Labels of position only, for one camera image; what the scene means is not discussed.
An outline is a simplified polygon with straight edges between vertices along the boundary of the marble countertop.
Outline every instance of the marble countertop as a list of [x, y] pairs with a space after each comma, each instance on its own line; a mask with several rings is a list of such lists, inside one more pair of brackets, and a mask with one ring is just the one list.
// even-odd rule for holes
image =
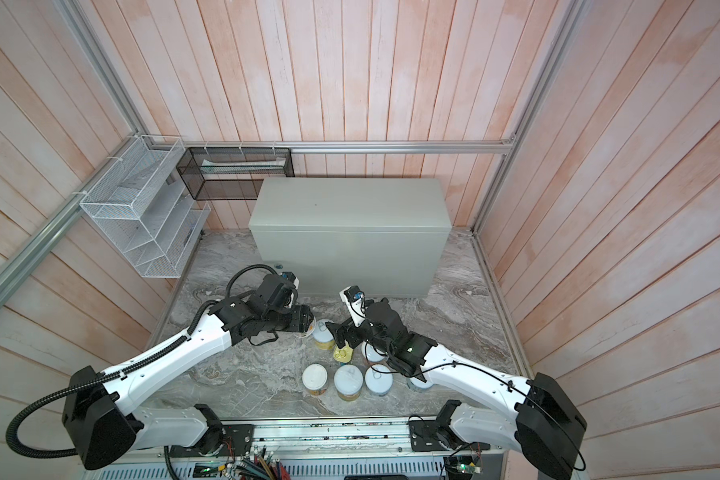
[[[470, 236], [466, 230], [451, 232], [426, 298], [390, 299], [390, 305], [409, 329], [436, 339], [459, 355], [516, 374], [518, 368]], [[260, 262], [249, 231], [204, 236], [158, 341], [185, 328], [201, 302], [223, 296], [235, 272]], [[255, 288], [261, 278], [262, 272], [246, 273], [235, 290]], [[348, 317], [338, 296], [299, 297], [298, 302], [310, 305], [316, 319], [341, 322]], [[268, 337], [263, 333], [254, 342]], [[311, 363], [320, 363], [328, 370], [329, 388], [321, 396], [309, 395], [301, 383], [302, 371]], [[365, 371], [359, 352], [353, 356], [352, 364]], [[474, 404], [442, 386], [426, 392], [413, 391], [397, 374], [386, 396], [374, 396], [364, 387], [357, 400], [346, 402], [338, 398], [330, 382], [338, 367], [332, 352], [318, 349], [311, 337], [281, 333], [277, 342], [258, 347], [241, 342], [198, 363], [155, 392], [144, 406], [187, 408], [206, 403], [221, 418], [283, 418], [434, 415], [450, 398]]]

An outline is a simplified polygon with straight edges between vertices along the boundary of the gray metal box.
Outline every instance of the gray metal box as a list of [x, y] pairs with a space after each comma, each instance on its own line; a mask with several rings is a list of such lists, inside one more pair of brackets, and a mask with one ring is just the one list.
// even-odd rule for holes
[[250, 229], [301, 295], [426, 296], [451, 231], [432, 178], [267, 178]]

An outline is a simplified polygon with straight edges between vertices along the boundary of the white mesh shelf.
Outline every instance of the white mesh shelf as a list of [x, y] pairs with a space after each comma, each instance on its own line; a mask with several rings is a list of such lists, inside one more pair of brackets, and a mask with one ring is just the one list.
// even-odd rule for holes
[[181, 140], [151, 150], [137, 138], [80, 202], [142, 276], [181, 276], [210, 213], [192, 208], [182, 181], [166, 182], [183, 151]]

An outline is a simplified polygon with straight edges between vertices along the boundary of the black mesh basket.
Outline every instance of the black mesh basket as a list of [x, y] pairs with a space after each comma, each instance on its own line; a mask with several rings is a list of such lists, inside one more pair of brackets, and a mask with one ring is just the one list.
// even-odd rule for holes
[[187, 148], [176, 169], [195, 200], [255, 200], [267, 177], [293, 177], [288, 148]]

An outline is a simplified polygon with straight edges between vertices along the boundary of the white plastic lid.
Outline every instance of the white plastic lid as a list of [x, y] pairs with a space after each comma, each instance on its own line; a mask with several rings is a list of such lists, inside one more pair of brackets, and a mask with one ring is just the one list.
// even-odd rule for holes
[[379, 395], [384, 395], [386, 392], [389, 392], [389, 389], [392, 388], [393, 380], [392, 371], [384, 365], [374, 365], [368, 370], [365, 370], [365, 385], [368, 386], [368, 390]]
[[379, 355], [378, 353], [376, 353], [376, 350], [373, 348], [373, 346], [367, 344], [366, 342], [360, 343], [359, 347], [365, 359], [367, 359], [371, 363], [383, 362], [387, 359], [385, 355]]
[[408, 379], [408, 381], [414, 387], [417, 387], [419, 389], [431, 389], [432, 386], [434, 385], [432, 382], [423, 382], [423, 381], [417, 379], [416, 377], [411, 377], [410, 379]]
[[333, 376], [333, 384], [342, 395], [355, 395], [362, 388], [362, 372], [354, 365], [342, 365]]
[[304, 369], [302, 373], [302, 382], [309, 390], [319, 390], [326, 386], [328, 381], [328, 372], [326, 368], [319, 363], [313, 363]]
[[328, 319], [322, 319], [317, 321], [317, 327], [312, 332], [312, 336], [315, 337], [320, 343], [327, 343], [333, 340], [330, 330], [326, 327], [326, 322], [330, 322]]

